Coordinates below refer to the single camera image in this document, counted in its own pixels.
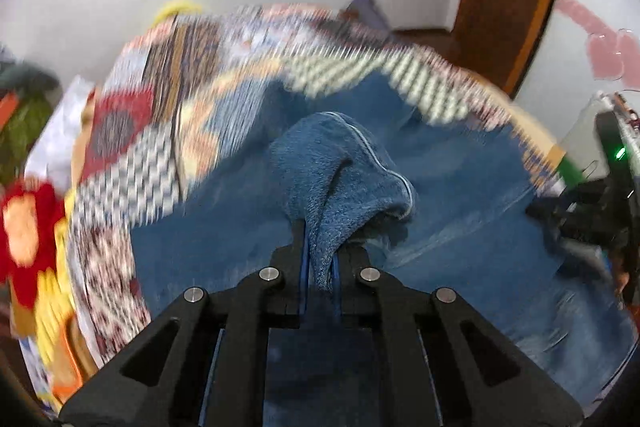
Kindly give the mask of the blue denim jacket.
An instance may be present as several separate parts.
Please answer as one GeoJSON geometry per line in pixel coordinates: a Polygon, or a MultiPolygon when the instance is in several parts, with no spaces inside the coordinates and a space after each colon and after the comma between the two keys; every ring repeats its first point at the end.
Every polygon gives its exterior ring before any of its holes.
{"type": "Polygon", "coordinates": [[[536,191],[509,127],[427,124],[380,72],[306,98],[248,80],[206,105],[221,162],[167,217],[131,233],[153,313],[190,286],[222,291],[262,269],[306,225],[311,312],[271,338],[269,426],[374,426],[369,334],[329,305],[346,242],[418,291],[454,288],[582,405],[639,364],[637,334],[610,284],[526,215],[536,191]]]}

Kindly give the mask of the dark blue pillow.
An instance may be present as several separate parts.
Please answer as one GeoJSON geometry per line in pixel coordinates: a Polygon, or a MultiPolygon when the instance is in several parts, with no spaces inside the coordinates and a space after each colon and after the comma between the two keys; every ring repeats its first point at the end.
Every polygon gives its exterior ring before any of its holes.
{"type": "Polygon", "coordinates": [[[369,28],[385,32],[392,31],[386,15],[380,9],[376,0],[352,0],[343,10],[343,13],[369,28]]]}

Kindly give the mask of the red yellow fleece blanket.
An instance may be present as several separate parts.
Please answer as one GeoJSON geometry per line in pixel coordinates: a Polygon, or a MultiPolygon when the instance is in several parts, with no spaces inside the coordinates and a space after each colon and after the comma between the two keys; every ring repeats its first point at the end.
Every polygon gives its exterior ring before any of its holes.
{"type": "Polygon", "coordinates": [[[46,375],[38,397],[59,410],[81,375],[54,382],[55,352],[76,307],[66,269],[67,219],[54,186],[16,180],[1,199],[1,283],[9,289],[9,335],[31,339],[46,375]]]}

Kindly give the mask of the patchwork patterned bedsheet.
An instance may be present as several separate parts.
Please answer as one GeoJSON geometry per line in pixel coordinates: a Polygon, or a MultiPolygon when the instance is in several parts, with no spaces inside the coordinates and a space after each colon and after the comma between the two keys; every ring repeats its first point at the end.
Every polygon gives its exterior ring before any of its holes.
{"type": "Polygon", "coordinates": [[[98,364],[148,325],[134,288],[130,231],[168,216],[232,153],[268,81],[311,98],[385,72],[429,124],[471,117],[510,124],[530,181],[545,187],[565,153],[544,127],[482,76],[427,46],[396,40],[354,9],[249,6],[227,15],[180,8],[124,46],[88,103],[73,155],[67,254],[78,321],[98,364]]]}

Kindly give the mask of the pile of clothes and boxes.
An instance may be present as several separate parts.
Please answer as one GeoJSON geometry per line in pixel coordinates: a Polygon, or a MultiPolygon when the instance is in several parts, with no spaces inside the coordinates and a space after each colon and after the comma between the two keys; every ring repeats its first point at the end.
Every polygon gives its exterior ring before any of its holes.
{"type": "Polygon", "coordinates": [[[26,159],[52,115],[47,99],[58,80],[36,65],[1,60],[1,185],[8,187],[23,171],[26,159]]]}

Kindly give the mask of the yellow pillow behind bed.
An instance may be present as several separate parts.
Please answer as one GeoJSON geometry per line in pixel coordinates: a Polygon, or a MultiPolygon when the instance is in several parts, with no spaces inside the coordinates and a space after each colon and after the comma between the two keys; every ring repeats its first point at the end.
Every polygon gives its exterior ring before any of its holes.
{"type": "Polygon", "coordinates": [[[157,26],[164,20],[180,14],[198,14],[202,11],[203,7],[192,0],[171,0],[163,4],[156,12],[152,26],[157,26]]]}

